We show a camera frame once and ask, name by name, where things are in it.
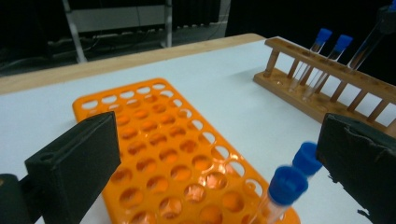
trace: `wooden test tube rack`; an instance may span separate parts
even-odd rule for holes
[[[254,76],[255,82],[318,122],[323,121],[326,113],[335,113],[361,120],[392,137],[396,137],[396,119],[388,127],[375,121],[388,104],[396,105],[395,86],[362,72],[351,71],[343,64],[329,62],[322,55],[312,53],[309,49],[305,49],[281,37],[269,38],[265,41],[265,45],[273,50],[266,69]],[[276,61],[280,52],[294,58],[288,74],[276,69]],[[295,91],[290,92],[290,83],[299,62],[309,64],[311,67],[326,72],[330,76],[339,78],[341,84],[335,90],[333,96],[329,97],[321,92],[316,92],[309,98],[309,101],[303,100],[303,94],[307,88],[305,85],[306,80],[302,81]],[[350,105],[344,105],[337,101],[338,96],[343,92],[347,84],[361,89],[361,92]],[[381,99],[381,102],[368,117],[355,110],[367,93],[371,93]]]

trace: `table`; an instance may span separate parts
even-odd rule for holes
[[[270,180],[303,141],[318,141],[320,123],[253,82],[271,52],[264,40],[238,35],[1,77],[0,172],[23,178],[24,160],[76,124],[71,105],[79,96],[163,77]],[[302,223],[370,223],[328,174],[322,168],[293,206]],[[82,223],[109,223],[101,197]]]

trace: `blue test tube cap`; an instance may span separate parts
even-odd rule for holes
[[[396,0],[393,0],[392,5],[390,5],[389,10],[396,10]]]
[[[340,35],[340,37],[338,37],[337,43],[335,44],[334,50],[338,52],[343,51],[350,45],[350,42],[352,42],[352,40],[353,38],[349,35]]]
[[[303,142],[294,156],[292,161],[293,166],[302,171],[306,176],[314,175],[322,167],[322,163],[316,158],[316,153],[317,144]]]
[[[276,169],[268,188],[271,200],[280,206],[293,204],[308,189],[305,175],[292,166]]]
[[[332,31],[326,29],[326,28],[321,28],[319,30],[317,39],[315,40],[315,42],[319,45],[322,45],[324,42],[326,42],[329,37],[332,35]]]

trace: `wooden table edge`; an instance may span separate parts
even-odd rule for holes
[[[84,77],[91,77],[143,64],[156,63],[217,49],[225,49],[264,39],[264,37],[255,34],[235,35],[169,49],[155,49],[89,63],[73,64],[8,77],[0,77],[0,95],[15,91],[30,90]]]

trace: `orange test tube rack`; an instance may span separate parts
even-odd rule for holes
[[[114,111],[121,165],[103,190],[112,223],[248,223],[268,183],[165,79],[78,98],[77,121]],[[277,223],[299,224],[290,208]]]

